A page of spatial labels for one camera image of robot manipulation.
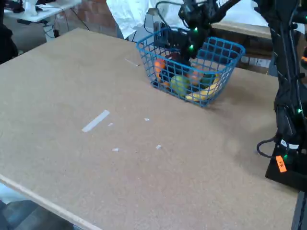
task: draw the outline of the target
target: white tape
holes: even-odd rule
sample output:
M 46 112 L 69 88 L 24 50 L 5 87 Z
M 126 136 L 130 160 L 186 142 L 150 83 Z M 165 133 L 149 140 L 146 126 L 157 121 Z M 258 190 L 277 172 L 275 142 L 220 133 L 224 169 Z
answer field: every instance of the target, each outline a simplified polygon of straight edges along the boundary
M 105 119 L 110 112 L 108 110 L 103 111 L 98 117 L 96 117 L 93 121 L 88 123 L 87 126 L 85 126 L 82 131 L 84 133 L 87 133 L 88 131 L 92 130 L 99 122 L 101 122 L 103 119 Z
M 285 142 L 283 139 L 280 142 L 283 146 L 287 147 L 287 142 Z M 299 145 L 293 145 L 293 144 L 289 144 L 289 148 L 292 150 L 296 150 L 298 149 Z

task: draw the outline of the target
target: yellow banana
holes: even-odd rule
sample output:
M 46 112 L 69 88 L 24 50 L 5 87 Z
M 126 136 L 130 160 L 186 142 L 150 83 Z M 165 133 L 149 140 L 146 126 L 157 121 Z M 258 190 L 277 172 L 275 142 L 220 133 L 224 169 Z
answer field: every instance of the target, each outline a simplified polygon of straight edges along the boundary
M 193 101 L 193 102 L 199 102 L 199 101 L 203 101 L 203 100 L 210 98 L 211 96 L 214 95 L 216 87 L 219 83 L 219 80 L 220 80 L 220 77 L 216 74 L 216 77 L 212 85 L 210 85 L 208 88 L 204 90 L 193 92 L 193 93 L 186 95 L 186 99 L 189 101 Z

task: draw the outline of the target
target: orange label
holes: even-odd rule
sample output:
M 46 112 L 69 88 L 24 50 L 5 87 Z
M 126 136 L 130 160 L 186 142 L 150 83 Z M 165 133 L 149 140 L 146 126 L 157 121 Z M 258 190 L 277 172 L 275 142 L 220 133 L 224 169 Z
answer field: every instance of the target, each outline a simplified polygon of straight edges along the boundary
M 286 169 L 286 166 L 285 166 L 285 164 L 284 164 L 283 158 L 282 158 L 281 156 L 277 156 L 277 157 L 276 157 L 276 161 L 277 161 L 277 165 L 278 165 L 279 171 L 280 171 L 281 173 L 286 172 L 287 169 Z

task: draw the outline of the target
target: basket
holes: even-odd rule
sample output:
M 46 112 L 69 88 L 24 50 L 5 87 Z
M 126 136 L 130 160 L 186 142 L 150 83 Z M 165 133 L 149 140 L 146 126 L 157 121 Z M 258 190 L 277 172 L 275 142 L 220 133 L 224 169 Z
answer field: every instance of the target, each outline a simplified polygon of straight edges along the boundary
M 187 65 L 177 62 L 179 50 L 157 45 L 164 28 L 137 42 L 151 85 L 182 100 L 206 107 L 224 89 L 236 64 L 245 54 L 243 46 L 209 37 L 195 59 Z

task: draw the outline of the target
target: wooden table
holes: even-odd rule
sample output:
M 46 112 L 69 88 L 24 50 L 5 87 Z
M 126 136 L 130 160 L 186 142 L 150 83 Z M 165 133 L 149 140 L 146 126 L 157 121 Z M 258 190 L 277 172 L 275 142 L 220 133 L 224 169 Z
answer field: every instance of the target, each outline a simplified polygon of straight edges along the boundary
M 84 229 L 289 230 L 297 191 L 255 153 L 277 79 L 236 69 L 201 109 L 125 59 L 134 43 L 78 29 L 1 65 L 0 180 Z

